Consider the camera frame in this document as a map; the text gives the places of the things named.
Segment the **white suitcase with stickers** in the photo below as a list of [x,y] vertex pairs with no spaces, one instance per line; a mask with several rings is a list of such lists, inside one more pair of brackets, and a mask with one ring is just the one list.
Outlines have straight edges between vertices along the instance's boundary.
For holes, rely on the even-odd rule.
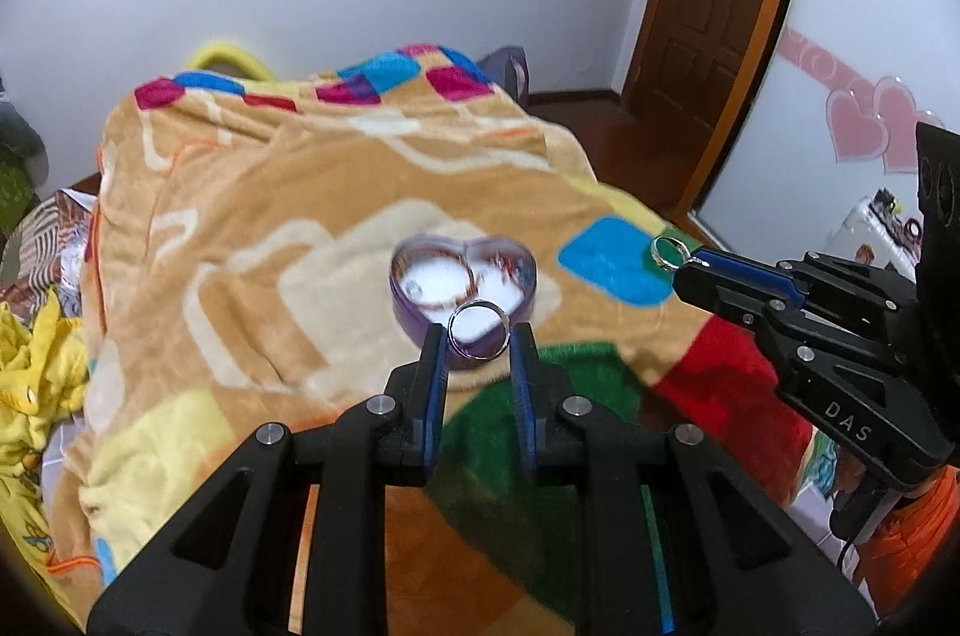
[[918,218],[905,217],[900,200],[889,189],[878,189],[850,210],[828,238],[825,251],[879,269],[895,269],[914,282],[921,244],[923,226]]

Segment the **orange clothing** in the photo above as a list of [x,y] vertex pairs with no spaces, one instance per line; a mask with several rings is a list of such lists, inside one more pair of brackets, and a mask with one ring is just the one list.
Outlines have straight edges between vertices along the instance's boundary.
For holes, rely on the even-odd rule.
[[958,519],[958,470],[942,470],[934,485],[892,509],[857,549],[856,584],[866,583],[875,611],[889,616],[918,581]]

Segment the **purple heart tin box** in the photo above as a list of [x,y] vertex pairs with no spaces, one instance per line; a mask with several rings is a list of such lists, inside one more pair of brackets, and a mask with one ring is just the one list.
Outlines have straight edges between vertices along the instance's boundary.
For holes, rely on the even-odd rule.
[[415,343],[428,327],[448,331],[451,366],[475,370],[498,358],[511,327],[529,319],[537,293],[537,264],[529,249],[504,236],[404,239],[387,272],[394,314]]

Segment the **white wardrobe sliding door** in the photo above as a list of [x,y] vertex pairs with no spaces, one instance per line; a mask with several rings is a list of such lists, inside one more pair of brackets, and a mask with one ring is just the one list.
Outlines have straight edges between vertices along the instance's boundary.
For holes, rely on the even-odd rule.
[[918,217],[921,121],[958,127],[958,0],[790,0],[698,223],[775,262],[825,248],[880,189]]

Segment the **colourful plush blanket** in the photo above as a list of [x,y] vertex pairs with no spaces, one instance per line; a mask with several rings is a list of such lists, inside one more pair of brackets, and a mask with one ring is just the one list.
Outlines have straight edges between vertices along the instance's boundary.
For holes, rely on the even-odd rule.
[[389,287],[415,235],[532,253],[540,353],[628,420],[692,421],[778,505],[811,425],[752,339],[675,298],[661,217],[462,54],[294,82],[184,72],[110,111],[83,265],[85,427],[47,511],[76,620],[265,421],[332,421],[415,358]]

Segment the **grey purple bag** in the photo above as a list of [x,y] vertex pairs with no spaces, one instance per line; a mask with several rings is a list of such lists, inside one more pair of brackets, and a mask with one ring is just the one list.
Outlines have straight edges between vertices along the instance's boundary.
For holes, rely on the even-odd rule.
[[479,59],[477,67],[521,108],[526,108],[530,97],[530,74],[522,46],[501,46]]

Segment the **yellow cartoon bedsheet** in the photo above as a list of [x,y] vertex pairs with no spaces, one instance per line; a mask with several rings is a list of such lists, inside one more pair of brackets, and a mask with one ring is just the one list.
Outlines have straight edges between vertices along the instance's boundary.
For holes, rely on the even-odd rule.
[[49,292],[31,326],[2,306],[2,526],[28,577],[78,622],[55,581],[53,540],[43,511],[43,454],[55,427],[83,407],[88,355],[83,322]]

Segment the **striped pillow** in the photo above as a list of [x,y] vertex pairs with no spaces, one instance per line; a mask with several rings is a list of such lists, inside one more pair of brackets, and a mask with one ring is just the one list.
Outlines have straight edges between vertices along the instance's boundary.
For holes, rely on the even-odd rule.
[[68,317],[82,314],[82,265],[96,197],[59,189],[14,228],[2,254],[2,299],[32,319],[53,290]]

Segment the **yellow chair back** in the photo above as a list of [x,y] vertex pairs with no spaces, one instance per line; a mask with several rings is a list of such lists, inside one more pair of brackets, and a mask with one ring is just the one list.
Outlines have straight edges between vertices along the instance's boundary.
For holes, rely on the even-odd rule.
[[202,44],[190,56],[185,67],[189,70],[234,70],[243,79],[256,82],[275,80],[274,72],[268,69],[257,56],[228,41],[217,40]]

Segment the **green patterned cloth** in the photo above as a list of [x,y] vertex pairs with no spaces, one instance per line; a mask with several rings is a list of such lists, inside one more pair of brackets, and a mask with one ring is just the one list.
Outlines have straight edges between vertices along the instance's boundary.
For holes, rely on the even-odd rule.
[[0,230],[8,238],[37,202],[28,173],[18,161],[2,160],[0,168]]

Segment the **pile of clothes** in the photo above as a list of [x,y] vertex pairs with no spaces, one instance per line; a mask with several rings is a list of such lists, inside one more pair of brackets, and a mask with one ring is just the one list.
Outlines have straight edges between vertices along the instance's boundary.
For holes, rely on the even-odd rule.
[[3,83],[0,83],[0,140],[3,147],[23,160],[39,157],[46,151],[43,139],[21,116]]

